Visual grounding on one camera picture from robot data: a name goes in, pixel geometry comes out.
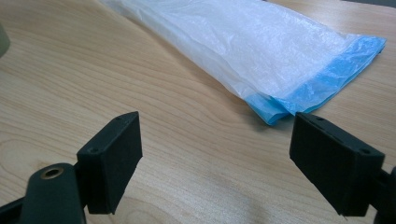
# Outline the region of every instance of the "clamp jaw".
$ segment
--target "clamp jaw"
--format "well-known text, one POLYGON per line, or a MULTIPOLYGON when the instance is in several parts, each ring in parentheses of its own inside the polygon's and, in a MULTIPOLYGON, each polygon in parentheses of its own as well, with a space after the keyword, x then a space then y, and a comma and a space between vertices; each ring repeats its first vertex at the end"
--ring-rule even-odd
POLYGON ((142 158, 137 112, 111 120, 77 154, 34 173, 24 198, 0 207, 0 223, 86 223, 91 214, 115 213, 142 158))
POLYGON ((396 167, 381 169, 384 153, 326 119, 297 113, 290 158, 339 215, 364 217, 371 204, 375 223, 396 223, 396 167))

